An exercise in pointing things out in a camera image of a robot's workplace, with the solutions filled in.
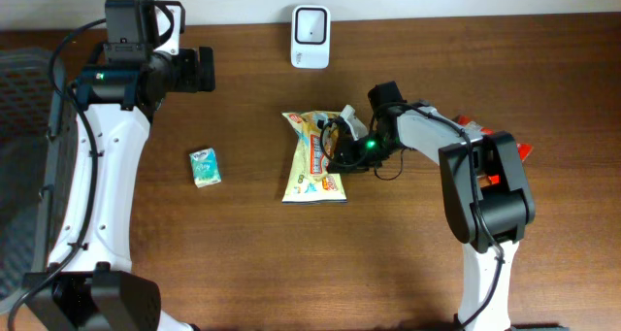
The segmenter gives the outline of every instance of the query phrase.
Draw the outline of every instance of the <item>plastic bag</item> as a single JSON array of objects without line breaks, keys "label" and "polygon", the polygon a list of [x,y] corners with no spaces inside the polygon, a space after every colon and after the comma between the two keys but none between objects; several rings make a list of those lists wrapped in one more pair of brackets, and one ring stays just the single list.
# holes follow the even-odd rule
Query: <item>plastic bag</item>
[{"label": "plastic bag", "polygon": [[[335,112],[282,113],[298,134],[298,146],[293,154],[289,182],[284,191],[283,203],[345,202],[341,175],[328,174],[328,159],[319,146],[320,120],[327,121],[339,115]],[[338,132],[324,137],[324,147],[330,153],[335,146]]]}]

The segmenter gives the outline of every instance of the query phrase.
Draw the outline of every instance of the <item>small green packet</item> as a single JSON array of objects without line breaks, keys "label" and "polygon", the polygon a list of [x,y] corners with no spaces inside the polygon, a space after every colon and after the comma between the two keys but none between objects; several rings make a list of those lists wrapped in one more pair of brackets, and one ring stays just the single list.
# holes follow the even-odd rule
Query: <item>small green packet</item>
[{"label": "small green packet", "polygon": [[198,187],[222,182],[220,172],[217,169],[215,152],[213,149],[205,149],[190,154],[194,183]]}]

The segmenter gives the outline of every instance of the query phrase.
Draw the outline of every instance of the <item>red package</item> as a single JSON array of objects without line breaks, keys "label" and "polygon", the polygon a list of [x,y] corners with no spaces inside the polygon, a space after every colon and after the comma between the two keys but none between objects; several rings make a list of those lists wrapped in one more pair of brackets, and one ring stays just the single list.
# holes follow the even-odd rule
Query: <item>red package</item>
[{"label": "red package", "polygon": [[[470,119],[467,116],[457,116],[453,119],[453,121],[459,123],[460,125],[466,128],[473,129],[475,131],[480,131],[483,134],[494,133],[494,131],[492,131],[491,129],[479,125],[478,123],[474,122],[472,119]],[[525,144],[525,143],[516,143],[516,145],[517,145],[517,152],[519,152],[520,154],[520,160],[524,162],[524,160],[528,157],[528,155],[531,154],[531,151],[533,151],[533,146],[529,144]],[[499,175],[487,176],[487,180],[490,181],[492,184],[498,184],[501,181],[501,177]]]}]

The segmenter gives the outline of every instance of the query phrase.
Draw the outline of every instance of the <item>brown table surface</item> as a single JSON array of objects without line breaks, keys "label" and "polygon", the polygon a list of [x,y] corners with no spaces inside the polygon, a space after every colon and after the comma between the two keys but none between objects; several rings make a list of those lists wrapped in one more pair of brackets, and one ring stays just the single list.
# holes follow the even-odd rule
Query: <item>brown table surface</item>
[{"label": "brown table surface", "polygon": [[[217,89],[169,94],[143,151],[131,219],[134,273],[164,309],[203,328],[372,329],[449,321],[462,251],[438,167],[405,156],[393,182],[344,176],[347,204],[282,205],[296,135],[280,112],[364,121],[367,92],[466,114],[535,146],[537,205],[512,269],[514,324],[621,328],[621,15],[336,22],[330,66],[295,69],[288,24],[189,27],[212,46]],[[66,32],[4,33],[4,49],[53,49]],[[77,74],[102,31],[63,54]],[[216,151],[223,182],[197,189],[188,153]],[[387,174],[399,167],[386,163]],[[19,329],[41,329],[25,309]]]}]

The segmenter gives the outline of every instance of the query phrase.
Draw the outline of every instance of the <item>snack package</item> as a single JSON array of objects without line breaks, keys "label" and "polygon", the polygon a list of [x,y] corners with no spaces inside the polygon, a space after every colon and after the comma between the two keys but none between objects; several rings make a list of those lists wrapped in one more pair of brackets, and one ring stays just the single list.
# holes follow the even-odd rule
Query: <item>snack package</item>
[{"label": "snack package", "polygon": [[[327,121],[339,113],[307,112],[282,113],[298,134],[298,146],[293,154],[289,182],[284,191],[283,203],[345,202],[341,175],[328,174],[328,159],[321,152],[317,127],[320,120]],[[338,132],[324,136],[324,147],[330,153],[335,147]]]},{"label": "snack package", "polygon": [[[494,133],[494,131],[492,131],[491,129],[479,125],[467,116],[457,116],[453,119],[453,121],[474,131],[480,131],[483,134]],[[524,143],[517,143],[517,152],[519,152],[520,160],[522,160],[522,162],[524,162],[528,155],[531,154],[531,151],[533,151],[533,146]],[[497,184],[501,181],[500,176],[487,176],[487,180],[490,181],[492,184]]]},{"label": "snack package", "polygon": [[217,161],[215,160],[215,151],[213,149],[205,149],[190,154],[190,162],[192,164],[192,174],[194,174],[194,183],[198,187],[216,184],[222,182],[220,172],[217,169]]}]

